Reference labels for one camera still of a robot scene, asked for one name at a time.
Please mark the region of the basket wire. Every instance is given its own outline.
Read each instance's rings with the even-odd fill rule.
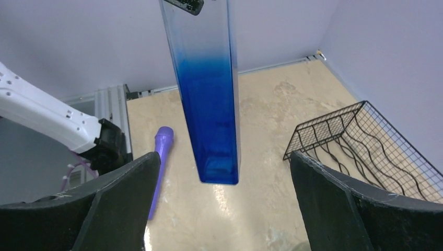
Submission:
[[[299,124],[283,160],[293,151],[328,157],[340,172],[386,191],[443,203],[441,172],[368,101]]]

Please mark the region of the table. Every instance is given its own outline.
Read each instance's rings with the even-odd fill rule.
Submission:
[[[134,158],[154,150],[159,127],[176,135],[146,250],[310,250],[282,157],[296,125],[356,100],[319,60],[240,75],[239,99],[236,186],[200,182],[178,90],[128,101]]]

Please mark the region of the wire rack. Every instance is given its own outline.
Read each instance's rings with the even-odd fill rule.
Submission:
[[[283,160],[300,151],[389,192],[443,203],[443,175],[368,101],[299,124]]]

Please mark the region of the beige tabletop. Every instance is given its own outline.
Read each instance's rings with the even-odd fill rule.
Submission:
[[[175,132],[146,250],[310,250],[282,157],[296,125],[356,100],[321,61],[241,75],[239,99],[236,186],[200,182],[177,90],[128,102],[134,158],[154,150],[159,127]]]

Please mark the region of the blue gradient glass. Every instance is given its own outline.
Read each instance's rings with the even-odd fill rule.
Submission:
[[[160,0],[200,180],[237,184],[240,166],[237,55],[229,0],[193,16]]]

